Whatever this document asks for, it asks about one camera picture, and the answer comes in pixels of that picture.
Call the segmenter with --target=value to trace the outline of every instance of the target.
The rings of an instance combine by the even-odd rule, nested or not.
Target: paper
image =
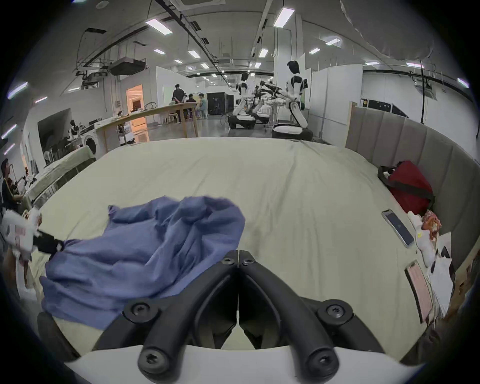
[[[440,311],[442,317],[448,312],[450,306],[450,298],[452,297],[453,282],[450,278],[450,264],[452,259],[446,257],[437,256],[435,258],[435,267],[428,269],[428,278],[432,285],[433,294],[440,305]]]
[[[433,309],[432,298],[430,297],[427,282],[417,262],[409,266],[405,270],[405,273],[407,274],[413,294],[415,295],[415,300],[417,301],[420,323],[423,323]]]

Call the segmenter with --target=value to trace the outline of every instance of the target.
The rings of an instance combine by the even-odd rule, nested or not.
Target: ceiling duct
[[[225,0],[170,0],[180,12],[210,5],[225,5]]]

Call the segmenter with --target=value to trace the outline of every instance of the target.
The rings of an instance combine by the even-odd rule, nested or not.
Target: doorway
[[[142,85],[127,89],[127,106],[128,113],[144,108],[144,88]],[[131,122],[132,133],[146,131],[147,119],[140,117]]]

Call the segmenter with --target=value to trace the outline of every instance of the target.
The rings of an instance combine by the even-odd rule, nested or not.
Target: table
[[[183,115],[183,111],[185,109],[192,109],[192,112],[193,112],[192,113],[193,128],[195,130],[195,137],[198,137],[197,116],[196,116],[197,105],[198,105],[198,103],[179,103],[179,104],[175,104],[175,105],[167,105],[167,106],[160,107],[160,108],[146,109],[144,111],[141,111],[141,112],[138,112],[138,113],[132,113],[132,114],[127,115],[127,116],[122,116],[122,117],[115,118],[115,119],[112,119],[112,120],[109,119],[105,124],[98,125],[97,127],[95,127],[95,129],[97,130],[98,135],[100,135],[100,134],[103,135],[103,137],[105,139],[105,143],[106,143],[107,142],[106,132],[109,128],[117,127],[120,124],[124,124],[128,121],[132,121],[132,120],[138,119],[140,117],[157,115],[157,114],[164,113],[164,112],[168,112],[168,113],[176,112],[176,111],[179,110],[180,111],[180,120],[181,120],[182,127],[183,127],[183,133],[185,135],[185,138],[187,138],[188,137],[188,135],[187,135],[187,124],[185,122],[185,117]]]

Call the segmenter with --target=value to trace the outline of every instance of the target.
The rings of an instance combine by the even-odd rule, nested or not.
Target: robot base
[[[238,116],[229,116],[228,124],[231,129],[237,129],[237,124],[241,125],[244,129],[255,128],[256,119],[254,116],[243,115],[241,119]]]
[[[294,124],[277,124],[272,129],[272,139],[312,141],[313,132]]]

